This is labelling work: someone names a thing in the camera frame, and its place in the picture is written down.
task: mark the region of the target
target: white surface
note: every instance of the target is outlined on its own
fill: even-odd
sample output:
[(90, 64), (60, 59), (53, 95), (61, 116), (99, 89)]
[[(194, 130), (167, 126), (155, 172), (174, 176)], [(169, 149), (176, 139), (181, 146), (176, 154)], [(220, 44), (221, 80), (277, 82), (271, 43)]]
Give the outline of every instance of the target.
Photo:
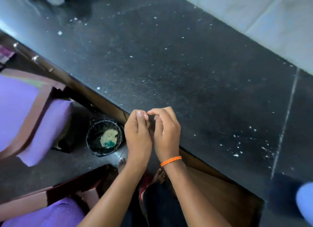
[(313, 74), (313, 0), (188, 0)]

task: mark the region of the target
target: bare foot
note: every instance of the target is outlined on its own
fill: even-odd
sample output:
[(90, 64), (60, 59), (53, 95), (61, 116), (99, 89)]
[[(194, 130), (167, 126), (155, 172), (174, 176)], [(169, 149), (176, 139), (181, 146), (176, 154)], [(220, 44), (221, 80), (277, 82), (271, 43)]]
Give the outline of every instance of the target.
[(157, 181), (160, 182), (160, 184), (162, 184), (165, 181), (165, 173), (160, 168), (157, 170), (157, 173), (154, 175), (153, 180), (151, 181), (151, 184)]
[(118, 164), (118, 168), (117, 168), (118, 173), (122, 172), (122, 170), (125, 167), (125, 165), (126, 165), (126, 160), (125, 160), (125, 158), (123, 158), (123, 159), (120, 160), (120, 162)]

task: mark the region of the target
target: black countertop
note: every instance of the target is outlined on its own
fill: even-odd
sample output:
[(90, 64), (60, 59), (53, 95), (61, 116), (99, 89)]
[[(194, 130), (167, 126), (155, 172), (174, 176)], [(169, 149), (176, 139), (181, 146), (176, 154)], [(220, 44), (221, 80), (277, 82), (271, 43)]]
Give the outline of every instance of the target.
[(128, 113), (172, 106), (186, 151), (268, 200), (296, 67), (185, 0), (66, 1), (0, 0), (0, 29)]

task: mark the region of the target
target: chair backrest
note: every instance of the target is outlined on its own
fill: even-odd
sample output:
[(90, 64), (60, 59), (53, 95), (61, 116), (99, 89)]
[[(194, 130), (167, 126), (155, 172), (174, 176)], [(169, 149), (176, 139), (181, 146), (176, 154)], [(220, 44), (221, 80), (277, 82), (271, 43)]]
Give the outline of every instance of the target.
[(11, 141), (9, 146), (0, 151), (0, 159), (3, 159), (19, 154), (29, 145), (48, 108), (47, 104), (53, 95), (54, 90), (59, 89), (63, 91), (66, 86), (55, 80), (15, 69), (4, 69), (0, 75), (19, 79), (26, 83), (33, 83), (35, 81), (35, 86), (38, 88), (37, 97), (17, 135)]

